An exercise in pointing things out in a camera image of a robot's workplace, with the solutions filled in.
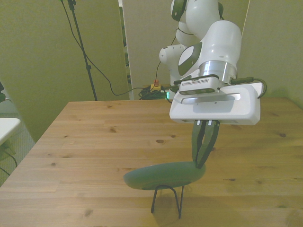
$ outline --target black stand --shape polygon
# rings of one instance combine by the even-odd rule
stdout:
[[[2,170],[3,172],[5,172],[7,175],[10,176],[10,174],[9,174],[8,172],[6,172],[5,169],[2,169],[2,168],[0,167],[0,170]]]
[[[82,49],[84,60],[85,60],[85,64],[86,64],[86,70],[87,70],[87,73],[89,74],[90,85],[91,85],[91,88],[92,88],[93,93],[94,93],[95,101],[97,101],[97,95],[96,95],[96,91],[95,91],[95,88],[94,88],[93,79],[92,79],[91,73],[90,73],[91,66],[87,62],[86,53],[85,53],[85,50],[84,50],[83,42],[82,42],[81,35],[80,35],[79,26],[78,26],[76,15],[75,15],[75,7],[74,7],[74,5],[76,5],[76,0],[67,0],[67,1],[68,1],[68,5],[70,7],[70,10],[71,10],[72,16],[74,17],[75,26],[77,28],[77,32],[78,32],[78,36],[79,36],[79,41],[80,41],[80,44],[81,44],[81,49]]]
[[[219,132],[219,121],[195,120],[192,133],[192,155],[196,167],[201,169],[206,162]]]
[[[164,189],[171,189],[174,192],[175,198],[176,198],[176,203],[177,203],[177,209],[178,209],[178,213],[179,213],[179,219],[180,219],[181,218],[181,212],[182,212],[182,200],[183,200],[184,186],[182,186],[180,206],[179,206],[179,202],[178,202],[177,192],[174,188],[172,188],[168,185],[159,185],[159,186],[157,186],[156,189],[155,189],[155,194],[153,195],[153,200],[152,200],[152,205],[151,205],[151,212],[153,213],[153,211],[155,210],[155,202],[156,202],[156,196],[157,196],[158,189],[163,188],[163,187],[165,187]]]
[[[16,159],[14,158],[14,156],[12,156],[10,153],[8,153],[8,152],[6,152],[6,151],[4,151],[4,150],[3,150],[3,152],[4,152],[5,154],[7,154],[8,156],[10,156],[10,157],[14,160],[15,165],[16,165],[16,167],[17,167],[18,164],[17,164],[17,161],[16,161]]]

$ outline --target microphone stand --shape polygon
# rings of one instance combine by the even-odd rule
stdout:
[[[86,53],[85,53],[85,50],[84,50],[84,46],[83,46],[83,42],[82,42],[82,39],[81,39],[81,34],[80,34],[79,26],[78,26],[76,15],[75,15],[75,7],[74,7],[74,5],[76,5],[76,0],[67,0],[67,1],[68,1],[68,5],[70,7],[70,10],[71,10],[72,16],[74,17],[75,26],[77,28],[77,32],[78,32],[78,36],[79,36],[79,41],[80,41],[80,44],[81,44],[81,49],[82,49],[84,60],[85,60],[85,64],[86,64],[86,70],[87,70],[87,73],[89,74],[89,80],[90,80],[91,88],[92,88],[93,93],[94,93],[95,101],[97,101],[97,95],[96,95],[96,91],[95,91],[95,88],[94,88],[93,78],[91,77],[91,73],[90,73],[91,66],[87,62]]]

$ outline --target green oval object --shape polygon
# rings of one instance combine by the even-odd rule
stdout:
[[[159,185],[180,187],[199,180],[205,173],[205,165],[198,169],[196,162],[171,162],[133,170],[123,176],[131,188],[155,190]]]

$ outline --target white robotic arm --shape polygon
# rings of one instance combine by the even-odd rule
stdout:
[[[241,32],[234,23],[220,20],[218,8],[218,0],[172,3],[172,17],[179,20],[176,37],[181,44],[160,51],[161,62],[170,70],[171,85],[179,84],[170,117],[177,122],[256,124],[263,85],[232,85],[237,77]]]

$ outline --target floor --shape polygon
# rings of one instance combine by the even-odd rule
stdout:
[[[0,113],[0,118],[19,118],[20,116],[17,113]],[[19,164],[23,158],[28,154],[31,148],[34,146],[34,141],[31,138],[29,132],[27,131],[23,122],[18,130],[12,135],[9,140],[6,142],[9,145],[9,149],[6,149],[10,154],[14,154],[17,163]],[[5,169],[8,173],[12,173],[16,168],[15,162],[12,158],[7,157],[6,155],[0,154],[0,167]],[[0,170],[0,187],[6,181],[9,176]]]

